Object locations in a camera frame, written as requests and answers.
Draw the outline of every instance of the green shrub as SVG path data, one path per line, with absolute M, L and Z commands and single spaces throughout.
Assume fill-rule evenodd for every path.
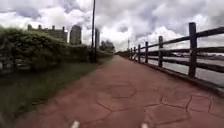
M 116 53 L 117 55 L 120 55 L 122 57 L 128 58 L 132 53 L 128 52 L 128 51 L 119 51 Z
M 101 50 L 98 50 L 97 53 L 98 53 L 99 58 L 105 58 L 105 57 L 113 56 L 112 53 L 108 53 L 108 52 L 101 51 Z
M 19 29 L 4 29 L 0 33 L 1 46 L 12 56 L 15 66 L 28 65 L 31 69 L 60 64 L 68 55 L 65 42 L 46 34 Z
M 69 61 L 79 61 L 87 62 L 88 61 L 88 47 L 86 45 L 67 45 L 69 49 Z

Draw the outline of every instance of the building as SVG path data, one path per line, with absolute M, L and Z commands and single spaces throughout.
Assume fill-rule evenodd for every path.
M 70 44 L 78 45 L 82 44 L 82 28 L 80 26 L 74 25 L 70 32 Z
M 37 31 L 37 32 L 44 32 L 52 37 L 62 39 L 63 41 L 67 42 L 67 35 L 68 33 L 65 32 L 65 27 L 62 29 L 55 29 L 55 26 L 52 26 L 52 29 L 42 28 L 41 25 L 38 26 L 37 29 L 33 28 L 31 25 L 28 25 L 28 31 Z
M 100 31 L 99 31 L 99 29 L 95 29 L 95 43 L 96 43 L 97 49 L 99 49 L 100 48 Z

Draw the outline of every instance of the wooden railing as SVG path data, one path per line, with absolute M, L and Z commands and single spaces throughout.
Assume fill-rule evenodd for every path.
M 224 47 L 204 47 L 198 48 L 198 38 L 209 37 L 214 35 L 224 34 L 224 27 L 206 30 L 202 32 L 196 31 L 196 24 L 189 23 L 189 36 L 181 37 L 178 39 L 173 39 L 169 41 L 164 41 L 162 36 L 159 36 L 158 44 L 148 45 L 148 42 L 145 43 L 144 47 L 138 45 L 138 48 L 134 47 L 130 49 L 130 59 L 137 60 L 141 62 L 141 59 L 144 58 L 144 63 L 148 64 L 149 60 L 158 61 L 158 67 L 163 68 L 163 62 L 174 63 L 185 65 L 189 67 L 187 76 L 189 78 L 195 78 L 196 68 L 201 68 L 205 70 L 211 70 L 219 73 L 224 73 L 224 66 L 216 64 L 205 64 L 197 62 L 198 53 L 224 53 Z M 189 49 L 163 49 L 164 45 L 179 43 L 183 41 L 190 42 Z M 158 47 L 158 50 L 149 51 L 149 48 Z M 173 53 L 188 53 L 189 61 L 181 61 L 176 59 L 165 59 L 164 57 L 172 57 Z

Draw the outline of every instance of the grass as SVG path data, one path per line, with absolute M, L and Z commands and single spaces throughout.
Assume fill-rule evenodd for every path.
M 59 90 L 96 69 L 100 64 L 69 63 L 35 74 L 0 78 L 0 113 L 10 120 L 45 103 Z

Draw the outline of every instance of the hexagonal paving tile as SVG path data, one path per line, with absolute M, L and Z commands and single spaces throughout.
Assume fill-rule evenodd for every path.
M 109 92 L 106 91 L 96 92 L 96 99 L 110 99 L 110 98 L 112 98 L 112 95 Z
M 162 103 L 185 108 L 191 96 L 184 92 L 171 92 L 163 97 Z
M 212 104 L 209 110 L 211 114 L 218 115 L 224 118 L 224 101 L 218 97 L 212 97 Z
M 162 94 L 155 91 L 138 91 L 132 96 L 133 101 L 139 106 L 157 105 L 161 98 Z
M 158 105 L 146 107 L 145 110 L 152 116 L 156 124 L 171 123 L 188 118 L 185 109 L 178 107 Z
M 94 121 L 94 122 L 86 123 L 86 124 L 80 124 L 80 128 L 96 128 L 97 125 L 101 122 L 102 120 Z
M 109 92 L 114 98 L 126 98 L 131 97 L 135 90 L 131 86 L 114 86 Z
M 160 93 L 162 93 L 163 95 L 167 95 L 168 93 L 174 92 L 175 90 L 173 89 L 172 86 L 161 85 L 161 87 L 159 87 L 158 91 Z
M 189 110 L 188 120 L 158 125 L 156 128 L 223 128 L 224 119 L 206 112 Z
M 194 96 L 200 96 L 200 97 L 207 97 L 209 98 L 211 96 L 211 93 L 208 91 L 205 91 L 201 88 L 196 88 L 195 91 L 191 91 L 190 94 L 194 95 Z
M 195 111 L 208 111 L 210 105 L 209 98 L 192 96 L 188 109 Z
M 140 128 L 145 118 L 142 109 L 130 109 L 112 113 L 96 128 Z
M 151 90 L 158 91 L 159 85 L 150 83 L 149 80 L 132 82 L 134 88 L 138 91 Z
M 98 99 L 97 102 L 112 111 L 126 110 L 137 107 L 130 98 Z
M 144 121 L 142 123 L 146 123 L 149 128 L 155 128 L 156 127 L 156 123 L 153 121 L 152 117 L 146 112 L 145 112 Z
M 60 111 L 56 111 L 50 115 L 44 115 L 40 118 L 35 128 L 67 128 L 68 123 Z
M 64 115 L 69 119 L 70 123 L 72 123 L 74 120 L 77 120 L 81 123 L 91 122 L 103 119 L 110 114 L 108 109 L 97 103 L 77 104 L 76 106 L 70 106 L 61 109 Z

